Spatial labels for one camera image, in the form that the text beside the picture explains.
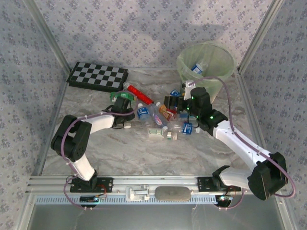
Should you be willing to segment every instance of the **white clip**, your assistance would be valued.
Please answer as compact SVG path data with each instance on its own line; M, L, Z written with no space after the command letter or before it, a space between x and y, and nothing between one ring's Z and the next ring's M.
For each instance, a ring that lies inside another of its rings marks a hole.
M185 94L183 98L185 101L191 98L191 90L196 88L196 84L190 85L193 82L193 80L186 80Z

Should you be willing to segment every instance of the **green cap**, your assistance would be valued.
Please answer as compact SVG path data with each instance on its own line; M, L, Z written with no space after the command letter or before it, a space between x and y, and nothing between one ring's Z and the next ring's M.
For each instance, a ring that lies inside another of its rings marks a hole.
M116 98L117 98L118 96L127 98L127 99L130 100L130 101L134 101L134 96L131 95L131 94L128 93L128 92L112 92L111 95L110 95L110 100L111 100L111 102L115 103Z

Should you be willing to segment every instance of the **blue label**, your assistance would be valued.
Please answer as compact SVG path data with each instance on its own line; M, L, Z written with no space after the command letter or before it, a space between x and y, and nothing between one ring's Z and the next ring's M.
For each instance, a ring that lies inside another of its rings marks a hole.
M169 93L171 96L175 96L175 97L178 97L181 95L180 92L178 92L177 90L173 90L172 92Z
M193 68L191 70L195 73L198 73L198 74L202 73L202 69L198 64L195 64L195 66L193 66Z
M139 108L138 109L138 117L140 118L140 116L142 116L144 114L149 114L148 110L145 107Z
M191 135L193 126L191 123L185 122L182 127L182 134Z

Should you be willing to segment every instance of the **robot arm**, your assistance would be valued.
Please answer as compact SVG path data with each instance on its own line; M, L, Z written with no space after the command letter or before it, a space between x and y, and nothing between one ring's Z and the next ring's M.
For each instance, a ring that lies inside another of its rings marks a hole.
M288 183L285 175L266 158L259 155L259 152L273 159L286 171L284 157L278 152L271 154L261 148L236 128L233 131L228 118L212 108L210 96L205 88L196 88L195 84L191 83L192 81L186 81L183 86L186 90L184 96L165 97L165 105L170 109L185 110L189 115L196 117L201 129L226 144L249 167L249 170L239 170L223 166L213 173L217 186L234 185L249 188L261 200L268 199L285 186ZM234 132L258 151L243 143Z
M115 104L111 108L112 113L125 114L133 111L132 108L127 108L129 100L126 98L118 97ZM67 163L75 174L78 175L80 182L89 188L94 188L97 181L97 172L90 165L85 150L87 147L90 134L101 129L115 127L123 124L125 121L132 120L134 114L131 115L110 115L105 114L94 118L85 118L78 121L74 127L69 131L69 135L64 143L64 155L69 160ZM64 134L68 127L77 118L72 115L64 117L57 132L55 133L52 141L51 148L61 156L61 143Z

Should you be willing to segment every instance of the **plastic bucket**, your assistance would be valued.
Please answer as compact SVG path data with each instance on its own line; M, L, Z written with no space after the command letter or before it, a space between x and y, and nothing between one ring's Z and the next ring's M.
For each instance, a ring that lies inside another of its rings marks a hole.
M195 64L202 67L198 74L191 69ZM236 60L228 49L217 42L205 42L185 48L177 57L177 69L181 81L197 80L206 76L219 77L222 80L229 78L235 71ZM202 80L197 87L205 87L213 102L220 91L222 84L218 80Z

